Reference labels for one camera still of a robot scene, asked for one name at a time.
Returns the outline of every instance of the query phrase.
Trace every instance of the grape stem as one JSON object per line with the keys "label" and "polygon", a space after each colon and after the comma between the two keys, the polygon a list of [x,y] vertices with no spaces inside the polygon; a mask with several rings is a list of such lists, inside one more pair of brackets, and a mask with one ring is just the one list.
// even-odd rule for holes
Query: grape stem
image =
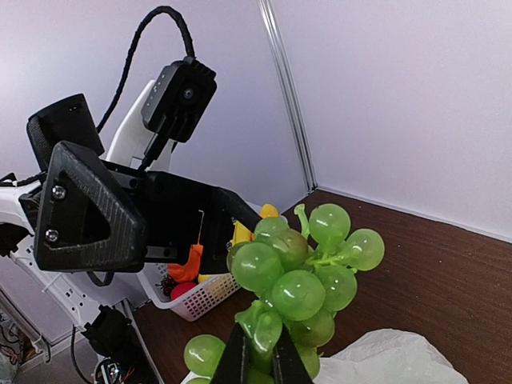
{"label": "grape stem", "polygon": [[301,222],[301,235],[307,240],[310,236],[310,221],[306,214],[306,204],[299,204],[294,208],[294,214],[298,216],[298,220]]}
{"label": "grape stem", "polygon": [[[318,256],[312,256],[305,261],[305,264],[312,266],[315,269],[319,266],[339,266],[343,265],[343,262],[346,261],[348,257],[348,254],[329,254],[327,252],[323,252],[320,258],[318,258]],[[358,269],[353,267],[349,268],[349,270],[354,274],[358,272]]]}

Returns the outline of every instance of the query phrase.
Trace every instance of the white plastic bag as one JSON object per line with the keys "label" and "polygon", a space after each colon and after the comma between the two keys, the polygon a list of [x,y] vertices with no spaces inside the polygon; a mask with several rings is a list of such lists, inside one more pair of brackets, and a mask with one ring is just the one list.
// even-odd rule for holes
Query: white plastic bag
{"label": "white plastic bag", "polygon": [[401,330],[369,332],[321,362],[315,384],[468,384],[423,336]]}

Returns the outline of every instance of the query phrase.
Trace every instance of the white wall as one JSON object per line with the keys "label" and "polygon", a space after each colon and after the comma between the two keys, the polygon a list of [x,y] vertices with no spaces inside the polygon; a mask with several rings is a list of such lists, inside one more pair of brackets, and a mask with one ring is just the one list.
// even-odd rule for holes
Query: white wall
{"label": "white wall", "polygon": [[[38,171],[26,120],[44,106],[84,93],[99,122],[114,95],[135,29],[163,3],[2,2],[0,174]],[[257,3],[167,3],[183,14],[198,59],[218,73],[218,91],[192,139],[176,149],[172,171],[230,188],[255,203],[270,202],[281,209],[296,203],[306,188]],[[184,56],[178,28],[168,16],[158,16],[142,36],[122,99],[102,132],[105,147],[148,80]],[[8,268],[0,268],[0,282],[8,293],[19,294],[17,304],[26,305],[29,317],[41,312],[45,320],[39,325],[49,338],[69,332],[65,319],[51,321],[61,311],[42,302],[32,305],[37,304],[37,286],[27,289],[7,278],[8,273]],[[117,275],[114,286],[103,290],[93,290],[83,274],[74,280],[84,290],[89,285],[90,295],[102,302],[115,302],[125,294],[140,296],[135,276]]]}
{"label": "white wall", "polygon": [[320,186],[512,238],[512,2],[278,0]]}

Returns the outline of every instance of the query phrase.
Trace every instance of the green grape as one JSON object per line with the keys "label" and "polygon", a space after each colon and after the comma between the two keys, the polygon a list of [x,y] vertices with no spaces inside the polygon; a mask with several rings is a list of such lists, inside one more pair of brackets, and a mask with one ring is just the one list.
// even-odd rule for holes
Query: green grape
{"label": "green grape", "polygon": [[254,237],[257,240],[263,240],[289,228],[288,223],[282,218],[264,218],[256,225]]}
{"label": "green grape", "polygon": [[316,348],[308,348],[298,345],[295,346],[297,347],[298,355],[301,357],[302,364],[304,364],[307,373],[309,374],[311,380],[313,380],[318,376],[318,373],[320,372],[320,358],[317,355]]}
{"label": "green grape", "polygon": [[281,337],[282,321],[275,312],[260,314],[254,328],[253,347],[259,353],[272,352]]}
{"label": "green grape", "polygon": [[331,312],[345,309],[358,292],[358,281],[345,266],[320,266],[314,275],[326,289],[323,307]]}
{"label": "green grape", "polygon": [[211,381],[208,378],[193,378],[187,384],[210,384]]}
{"label": "green grape", "polygon": [[272,361],[272,358],[274,356],[273,351],[260,353],[257,352],[256,349],[252,346],[250,346],[250,363],[255,368],[258,368],[260,372],[263,372],[264,374],[269,374],[272,372],[272,368],[274,366],[274,363]]}
{"label": "green grape", "polygon": [[384,258],[384,241],[374,230],[356,230],[343,248],[348,253],[348,264],[358,270],[372,270]]}
{"label": "green grape", "polygon": [[243,288],[263,292],[284,273],[279,255],[267,244],[249,242],[237,250],[231,273]]}
{"label": "green grape", "polygon": [[309,257],[307,240],[296,230],[282,230],[263,241],[278,252],[286,272],[296,270]]}
{"label": "green grape", "polygon": [[310,232],[322,248],[332,248],[348,236],[350,216],[336,204],[322,204],[311,212]]}
{"label": "green grape", "polygon": [[274,384],[274,380],[268,374],[264,374],[251,366],[247,373],[247,384]]}
{"label": "green grape", "polygon": [[272,304],[272,290],[265,290],[260,293],[259,299],[268,305],[269,308],[274,308],[274,304]]}
{"label": "green grape", "polygon": [[233,259],[236,253],[248,242],[239,242],[230,249],[226,257],[227,270],[231,272],[231,266],[233,265]]}
{"label": "green grape", "polygon": [[221,359],[226,344],[210,334],[201,334],[189,340],[185,347],[186,367],[198,374],[211,378]]}
{"label": "green grape", "polygon": [[292,322],[290,335],[301,346],[324,346],[333,338],[334,328],[332,314],[322,308],[312,318],[303,322]]}
{"label": "green grape", "polygon": [[238,312],[234,316],[234,320],[242,326],[247,336],[253,338],[254,330],[256,329],[260,315],[264,314],[268,310],[269,307],[265,303],[259,300],[254,300],[248,309],[243,312]]}
{"label": "green grape", "polygon": [[326,290],[312,273],[292,270],[272,287],[271,300],[281,316],[295,322],[312,318],[322,308]]}

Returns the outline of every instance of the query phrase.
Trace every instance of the red toy fruit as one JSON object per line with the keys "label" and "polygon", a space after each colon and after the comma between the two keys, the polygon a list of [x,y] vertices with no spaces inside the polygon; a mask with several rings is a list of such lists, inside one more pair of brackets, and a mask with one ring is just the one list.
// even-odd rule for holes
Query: red toy fruit
{"label": "red toy fruit", "polygon": [[183,284],[178,284],[171,292],[170,299],[176,300],[182,294],[187,293],[189,290],[194,288],[197,284],[195,282],[184,282]]}

